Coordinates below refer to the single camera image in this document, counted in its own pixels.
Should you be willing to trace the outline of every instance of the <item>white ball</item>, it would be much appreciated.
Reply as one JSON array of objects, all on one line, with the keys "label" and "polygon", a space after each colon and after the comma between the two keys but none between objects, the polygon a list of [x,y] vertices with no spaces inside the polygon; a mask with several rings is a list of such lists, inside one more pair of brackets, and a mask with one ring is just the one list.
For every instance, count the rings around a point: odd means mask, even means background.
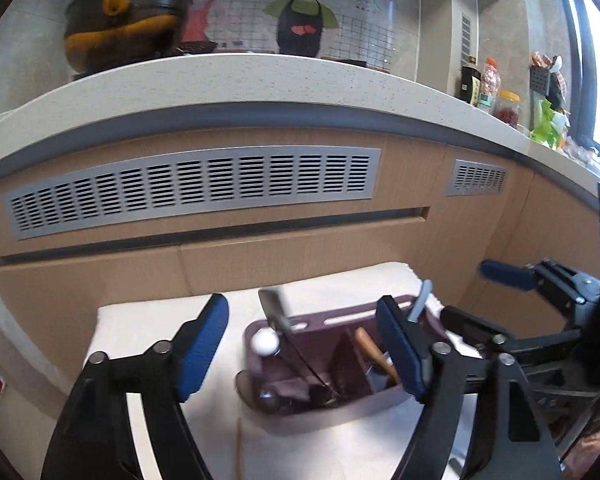
[{"label": "white ball", "polygon": [[251,349],[260,357],[273,355],[280,348],[280,338],[270,327],[261,328],[251,338]]}]

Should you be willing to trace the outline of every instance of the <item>metal screw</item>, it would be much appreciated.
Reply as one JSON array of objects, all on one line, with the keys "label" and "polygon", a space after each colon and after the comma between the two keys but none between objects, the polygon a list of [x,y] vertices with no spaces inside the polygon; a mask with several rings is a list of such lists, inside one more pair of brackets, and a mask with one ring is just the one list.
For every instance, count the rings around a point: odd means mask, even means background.
[{"label": "metal screw", "polygon": [[101,352],[98,350],[97,352],[94,352],[93,354],[91,354],[89,356],[89,362],[92,365],[99,365],[106,358],[107,358],[107,355],[104,352]]},{"label": "metal screw", "polygon": [[171,350],[171,341],[163,339],[154,345],[154,352],[158,354],[166,354],[169,350]]},{"label": "metal screw", "polygon": [[445,342],[438,341],[437,343],[433,343],[433,351],[436,354],[447,355],[451,352],[451,346]]},{"label": "metal screw", "polygon": [[513,357],[513,355],[511,354],[500,354],[498,356],[498,359],[500,359],[500,362],[505,366],[511,366],[513,363],[516,362],[516,358]]}]

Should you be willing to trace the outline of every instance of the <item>cabinet panel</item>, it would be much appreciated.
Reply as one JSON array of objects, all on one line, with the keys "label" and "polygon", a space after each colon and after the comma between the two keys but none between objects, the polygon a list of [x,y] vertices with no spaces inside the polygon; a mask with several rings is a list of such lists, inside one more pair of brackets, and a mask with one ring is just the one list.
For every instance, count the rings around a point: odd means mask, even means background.
[{"label": "cabinet panel", "polygon": [[[456,159],[494,164],[507,168],[504,190],[498,195],[446,196]],[[413,263],[422,278],[433,281],[434,294],[443,304],[459,303],[482,260],[511,189],[518,167],[485,153],[447,146],[433,189],[433,203],[427,216],[424,254]]]},{"label": "cabinet panel", "polygon": [[[535,174],[520,219],[500,259],[522,266],[542,258],[600,277],[598,214]],[[534,292],[488,282],[484,282],[484,291],[471,312],[509,328],[518,337],[559,332],[564,325],[562,317]]]},{"label": "cabinet panel", "polygon": [[[279,144],[381,148],[376,189],[371,200],[268,206],[127,222],[17,241],[1,196],[42,178],[138,156],[225,146]],[[180,132],[118,142],[63,155],[0,181],[0,256],[104,240],[186,232],[223,226],[311,218],[372,210],[429,206],[445,152],[442,144],[368,132],[307,128],[245,128]]]},{"label": "cabinet panel", "polygon": [[0,294],[45,356],[69,379],[91,341],[97,309],[189,295],[177,248],[0,268]]},{"label": "cabinet panel", "polygon": [[241,290],[305,280],[383,262],[411,264],[422,256],[423,219],[182,246],[193,294]]},{"label": "cabinet panel", "polygon": [[[520,221],[520,215],[522,214],[522,209],[525,206],[526,198],[528,197],[531,183],[534,179],[534,172],[529,168],[518,165],[511,177],[513,179],[513,181],[509,182],[511,189],[504,209],[502,210],[500,220],[496,225],[496,229],[493,232],[493,236],[491,236],[489,245],[484,253],[484,259],[501,259],[502,253],[507,248],[509,239]],[[475,302],[478,301],[478,298],[482,295],[486,285],[487,281],[480,277],[477,269],[474,269],[474,276],[462,295],[458,307],[465,310],[471,310]]]}]

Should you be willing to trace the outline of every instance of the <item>white countertop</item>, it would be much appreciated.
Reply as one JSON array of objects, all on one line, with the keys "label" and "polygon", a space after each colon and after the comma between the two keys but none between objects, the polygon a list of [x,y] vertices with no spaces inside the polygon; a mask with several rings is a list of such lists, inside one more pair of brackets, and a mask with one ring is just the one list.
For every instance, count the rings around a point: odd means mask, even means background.
[{"label": "white countertop", "polygon": [[595,174],[452,96],[375,70],[273,54],[173,57],[69,83],[0,115],[0,160],[85,124],[148,110],[236,102],[337,105],[439,124],[529,156],[598,195]]}]

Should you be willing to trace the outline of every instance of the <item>wooden knife handle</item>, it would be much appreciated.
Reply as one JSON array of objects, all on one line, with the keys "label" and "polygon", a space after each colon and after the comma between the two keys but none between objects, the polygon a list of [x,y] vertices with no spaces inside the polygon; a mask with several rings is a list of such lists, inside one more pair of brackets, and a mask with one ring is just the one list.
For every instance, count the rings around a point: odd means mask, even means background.
[{"label": "wooden knife handle", "polygon": [[356,338],[356,342],[360,345],[360,348],[362,348],[369,357],[371,357],[376,363],[384,368],[384,370],[391,375],[392,378],[394,378],[394,381],[397,384],[400,384],[400,377],[398,376],[395,366],[390,365],[387,362],[387,360],[384,358],[384,354],[382,354],[366,330],[362,327],[359,327],[356,329],[354,336]]}]

